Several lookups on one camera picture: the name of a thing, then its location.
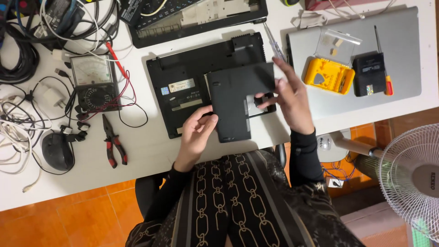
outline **pliers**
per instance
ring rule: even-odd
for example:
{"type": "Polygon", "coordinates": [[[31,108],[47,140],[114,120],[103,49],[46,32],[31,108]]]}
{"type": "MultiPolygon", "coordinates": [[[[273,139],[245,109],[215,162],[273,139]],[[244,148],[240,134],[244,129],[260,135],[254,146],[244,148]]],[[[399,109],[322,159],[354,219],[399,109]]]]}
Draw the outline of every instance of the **pliers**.
{"type": "Polygon", "coordinates": [[[113,127],[111,126],[110,122],[104,114],[102,114],[102,121],[104,122],[105,133],[107,134],[107,139],[105,139],[104,142],[107,143],[107,157],[111,167],[116,168],[117,166],[117,162],[114,159],[113,155],[113,144],[116,146],[117,150],[120,153],[120,156],[122,157],[122,165],[127,165],[128,157],[126,156],[122,144],[120,144],[119,142],[119,135],[114,134],[113,127]]]}

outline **screwdriver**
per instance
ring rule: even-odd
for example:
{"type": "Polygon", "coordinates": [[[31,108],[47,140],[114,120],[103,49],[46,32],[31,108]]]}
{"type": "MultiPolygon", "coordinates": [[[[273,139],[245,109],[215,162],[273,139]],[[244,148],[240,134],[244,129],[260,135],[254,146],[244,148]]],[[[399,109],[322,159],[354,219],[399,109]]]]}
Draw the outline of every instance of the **screwdriver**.
{"type": "MultiPolygon", "coordinates": [[[[377,26],[375,26],[375,35],[377,37],[378,53],[381,53],[381,45],[380,45],[380,40],[378,38],[377,26]]],[[[387,75],[387,70],[385,69],[385,66],[384,66],[384,74],[385,74],[385,87],[386,87],[385,95],[392,96],[393,95],[393,83],[392,83],[392,79],[390,78],[390,76],[387,75]]]]}

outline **fan grille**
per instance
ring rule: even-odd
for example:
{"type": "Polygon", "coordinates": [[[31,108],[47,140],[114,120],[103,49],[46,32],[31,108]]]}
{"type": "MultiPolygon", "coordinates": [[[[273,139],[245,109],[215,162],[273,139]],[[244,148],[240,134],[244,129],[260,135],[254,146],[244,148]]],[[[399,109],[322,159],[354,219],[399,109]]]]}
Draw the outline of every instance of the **fan grille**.
{"type": "Polygon", "coordinates": [[[394,139],[380,164],[380,185],[388,203],[413,228],[439,241],[439,198],[422,193],[412,179],[420,166],[439,166],[439,124],[422,126],[394,139]]]}

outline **silver laptop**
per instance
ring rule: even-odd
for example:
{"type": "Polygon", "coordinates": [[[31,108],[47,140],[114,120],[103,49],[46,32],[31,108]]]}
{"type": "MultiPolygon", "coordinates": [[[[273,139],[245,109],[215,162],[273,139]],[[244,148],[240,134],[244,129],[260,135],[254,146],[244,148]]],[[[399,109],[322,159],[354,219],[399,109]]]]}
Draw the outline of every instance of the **silver laptop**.
{"type": "MultiPolygon", "coordinates": [[[[369,16],[365,19],[323,26],[323,29],[340,31],[362,39],[361,45],[354,48],[353,56],[355,56],[378,51],[374,29],[374,25],[376,25],[379,29],[379,39],[384,53],[386,70],[392,78],[394,95],[386,96],[384,93],[376,93],[356,97],[353,85],[347,95],[308,86],[309,104],[313,119],[322,119],[340,113],[419,96],[422,88],[417,15],[417,7],[412,7],[369,16]]],[[[321,28],[314,27],[287,34],[289,45],[287,54],[302,81],[305,79],[309,62],[315,58],[314,54],[319,42],[321,28]]]]}

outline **fingernail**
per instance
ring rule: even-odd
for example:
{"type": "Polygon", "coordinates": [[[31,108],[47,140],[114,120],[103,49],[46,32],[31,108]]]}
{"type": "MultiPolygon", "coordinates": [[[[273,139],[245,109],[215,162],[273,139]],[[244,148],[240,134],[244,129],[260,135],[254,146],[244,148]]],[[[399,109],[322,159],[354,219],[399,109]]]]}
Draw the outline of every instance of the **fingernail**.
{"type": "Polygon", "coordinates": [[[286,85],[287,85],[287,82],[285,81],[285,79],[280,79],[279,83],[277,84],[277,86],[279,87],[279,90],[283,90],[286,85]]]}
{"type": "Polygon", "coordinates": [[[218,115],[213,114],[212,116],[210,116],[210,120],[212,120],[214,123],[218,122],[218,115]]]}

